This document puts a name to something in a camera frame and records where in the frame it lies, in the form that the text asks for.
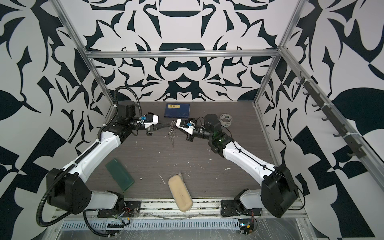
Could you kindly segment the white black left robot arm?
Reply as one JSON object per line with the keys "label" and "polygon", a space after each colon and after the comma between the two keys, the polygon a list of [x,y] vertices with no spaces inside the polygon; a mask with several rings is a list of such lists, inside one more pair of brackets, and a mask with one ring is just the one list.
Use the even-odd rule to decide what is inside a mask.
{"label": "white black left robot arm", "polygon": [[136,136],[138,131],[146,131],[151,136],[154,131],[166,128],[169,124],[160,122],[159,116],[151,112],[143,115],[136,93],[133,93],[135,102],[119,101],[120,90],[133,92],[126,86],[115,89],[114,116],[99,129],[94,143],[75,160],[61,169],[53,168],[46,175],[47,190],[36,213],[38,226],[49,227],[69,215],[87,211],[106,210],[115,215],[124,213],[123,195],[112,191],[91,191],[86,182],[98,165],[128,136]]}

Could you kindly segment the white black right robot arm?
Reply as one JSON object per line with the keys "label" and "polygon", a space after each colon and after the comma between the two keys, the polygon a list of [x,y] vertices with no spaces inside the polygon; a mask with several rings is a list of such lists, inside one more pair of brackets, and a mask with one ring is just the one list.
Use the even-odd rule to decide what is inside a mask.
{"label": "white black right robot arm", "polygon": [[239,211],[265,209],[272,216],[281,218],[292,209],[301,190],[290,170],[283,164],[270,164],[243,148],[230,132],[223,130],[217,115],[206,115],[203,125],[189,119],[177,120],[176,126],[186,133],[189,142],[194,138],[208,140],[212,152],[239,166],[261,186],[260,190],[244,190],[235,197]]}

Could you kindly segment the silver keyring cluster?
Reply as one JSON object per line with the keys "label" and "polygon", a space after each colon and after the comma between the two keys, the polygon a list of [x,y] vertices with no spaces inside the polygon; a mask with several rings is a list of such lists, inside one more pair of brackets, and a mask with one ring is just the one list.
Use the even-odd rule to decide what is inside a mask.
{"label": "silver keyring cluster", "polygon": [[172,124],[170,127],[169,127],[169,130],[168,130],[168,137],[169,137],[169,131],[174,131],[175,132],[175,127],[176,127],[176,121],[171,121],[170,124]]}

